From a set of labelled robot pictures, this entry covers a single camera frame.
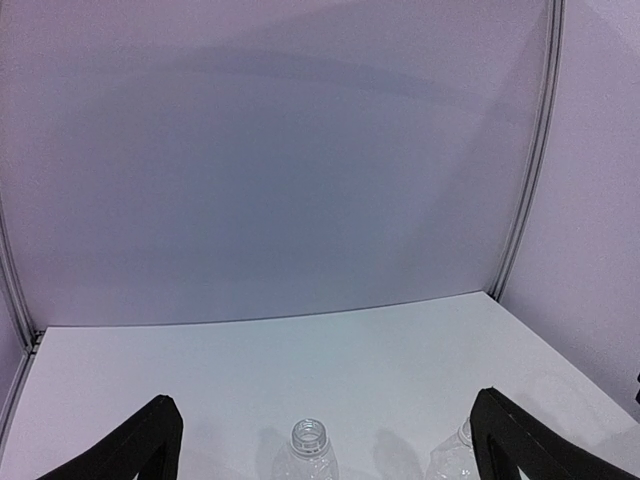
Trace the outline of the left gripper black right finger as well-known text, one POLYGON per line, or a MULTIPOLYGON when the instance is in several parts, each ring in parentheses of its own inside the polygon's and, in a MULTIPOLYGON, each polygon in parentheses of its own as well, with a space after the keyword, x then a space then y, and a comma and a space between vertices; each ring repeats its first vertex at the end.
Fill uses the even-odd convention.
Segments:
POLYGON ((628 473, 565 440, 499 390, 478 392, 470 413, 482 479, 626 479, 628 473))

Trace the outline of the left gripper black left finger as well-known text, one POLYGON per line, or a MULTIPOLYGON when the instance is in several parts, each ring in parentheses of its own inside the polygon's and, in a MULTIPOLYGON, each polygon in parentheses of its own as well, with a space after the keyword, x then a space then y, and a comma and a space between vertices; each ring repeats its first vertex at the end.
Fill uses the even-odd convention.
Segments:
POLYGON ((158 395, 77 457, 44 479, 175 479, 183 418, 173 398, 158 395))

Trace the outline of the clear plastic bottle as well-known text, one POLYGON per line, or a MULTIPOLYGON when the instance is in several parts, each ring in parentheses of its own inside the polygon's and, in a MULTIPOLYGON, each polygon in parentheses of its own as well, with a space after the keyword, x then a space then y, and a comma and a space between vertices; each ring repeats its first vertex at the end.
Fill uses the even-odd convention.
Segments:
POLYGON ((272 479, 338 480, 339 467, 325 425, 313 418, 299 420, 276 454, 272 479))
POLYGON ((426 480, 479 480, 470 419, 430 454, 426 480))

